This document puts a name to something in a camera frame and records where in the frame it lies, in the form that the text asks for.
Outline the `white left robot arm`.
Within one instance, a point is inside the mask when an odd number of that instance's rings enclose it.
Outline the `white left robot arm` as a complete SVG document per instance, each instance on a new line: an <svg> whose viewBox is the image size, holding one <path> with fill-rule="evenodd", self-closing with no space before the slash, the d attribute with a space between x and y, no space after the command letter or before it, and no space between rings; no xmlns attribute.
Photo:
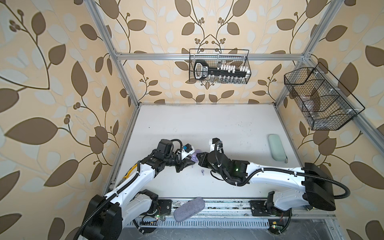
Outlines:
<svg viewBox="0 0 384 240"><path fill-rule="evenodd" d="M186 144L175 150L174 142L162 139L156 149L132 167L132 172L120 184L104 196L94 196L73 238L117 240L123 228L134 223L138 216L148 211L155 213L158 195L144 187L165 167L175 167L179 173L195 164L192 160L195 148Z"/></svg>

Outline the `purple round charging case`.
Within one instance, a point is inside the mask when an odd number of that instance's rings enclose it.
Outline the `purple round charging case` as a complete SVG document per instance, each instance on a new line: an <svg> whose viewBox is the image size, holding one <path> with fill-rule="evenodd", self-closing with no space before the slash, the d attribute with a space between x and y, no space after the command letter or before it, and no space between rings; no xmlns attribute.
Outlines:
<svg viewBox="0 0 384 240"><path fill-rule="evenodd" d="M194 161L195 163L198 163L199 162L199 159L198 159L198 157L197 157L197 152L194 152L193 154L192 154L192 157L191 157L191 160L192 161Z"/></svg>

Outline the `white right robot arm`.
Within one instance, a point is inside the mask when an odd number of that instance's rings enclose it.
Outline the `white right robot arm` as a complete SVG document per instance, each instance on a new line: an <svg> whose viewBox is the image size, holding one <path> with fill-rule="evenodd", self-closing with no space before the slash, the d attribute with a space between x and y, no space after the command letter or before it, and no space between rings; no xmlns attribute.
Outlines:
<svg viewBox="0 0 384 240"><path fill-rule="evenodd" d="M266 209L287 211L291 208L312 206L323 211L335 211L336 200L350 196L350 189L331 179L318 166L306 163L302 168L275 168L248 161L230 160L219 151L197 154L199 166L220 174L223 181L235 186L271 184L285 191L268 193Z"/></svg>

